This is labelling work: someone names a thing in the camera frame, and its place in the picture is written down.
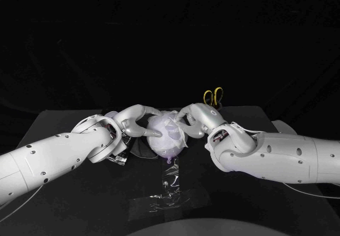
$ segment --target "black table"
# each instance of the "black table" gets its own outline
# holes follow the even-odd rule
[[[43,111],[18,147],[70,132],[84,117],[103,113],[102,110]],[[237,122],[249,130],[276,132],[260,107],[224,107],[220,114],[227,122]],[[205,189],[211,205],[184,211],[184,218],[234,219],[289,235],[338,235],[340,219],[325,199],[303,195],[282,183],[241,172],[221,172],[211,162],[204,143],[205,138],[188,138],[188,148],[179,153],[179,188]],[[321,194],[313,184],[295,185],[295,188]],[[0,235],[123,236],[164,222],[162,217],[128,221],[128,200],[159,194],[161,190],[161,159],[148,160],[129,155],[125,166],[107,160],[94,164],[84,161],[45,184],[21,209],[0,223]],[[21,205],[33,192],[9,203],[0,211],[0,218]]]

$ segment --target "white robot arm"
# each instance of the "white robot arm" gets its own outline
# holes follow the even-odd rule
[[[135,124],[146,113],[162,115],[141,105],[122,110],[113,119],[93,115],[79,122],[70,133],[57,134],[1,155],[0,206],[71,171],[86,158],[96,163],[110,154],[119,154],[126,148],[120,129],[132,137],[159,137],[159,132]]]
[[[340,183],[338,141],[260,131],[249,136],[201,103],[182,108],[175,120],[185,114],[191,126],[175,124],[192,138],[201,137],[197,133],[208,134],[204,147],[221,171],[241,171],[282,183]]]

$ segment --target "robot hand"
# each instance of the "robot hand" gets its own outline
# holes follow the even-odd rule
[[[178,122],[185,114],[190,126]],[[175,121],[181,130],[195,139],[201,138],[204,133],[210,134],[215,127],[227,123],[217,110],[203,103],[185,106],[175,116]]]
[[[125,131],[130,137],[152,136],[161,137],[161,133],[151,129],[145,129],[136,125],[136,121],[145,114],[154,114],[162,116],[162,113],[152,107],[142,105],[133,105],[122,110],[112,118],[120,130]]]

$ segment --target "clear plastic film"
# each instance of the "clear plastic film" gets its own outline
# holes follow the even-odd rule
[[[164,217],[164,221],[181,219],[182,211],[210,205],[210,198],[205,190],[179,190],[178,186],[178,157],[166,163],[161,160],[162,166],[162,193],[143,198],[129,200],[128,221],[148,218]]]

